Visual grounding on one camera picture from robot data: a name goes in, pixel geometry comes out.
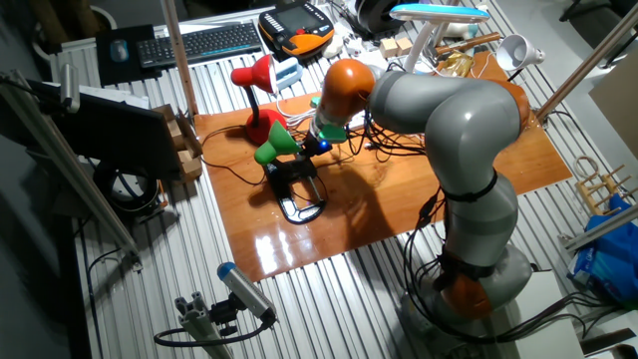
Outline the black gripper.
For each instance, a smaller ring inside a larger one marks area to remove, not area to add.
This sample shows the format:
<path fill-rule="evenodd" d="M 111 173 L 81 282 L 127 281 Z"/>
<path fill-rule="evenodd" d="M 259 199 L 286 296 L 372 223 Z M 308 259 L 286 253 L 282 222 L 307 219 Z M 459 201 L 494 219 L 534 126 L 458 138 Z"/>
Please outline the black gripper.
<path fill-rule="evenodd" d="M 332 145 L 326 141 L 308 134 L 303 143 L 302 150 L 294 156 L 294 163 L 307 163 L 316 166 L 314 156 L 320 156 L 332 150 Z"/>

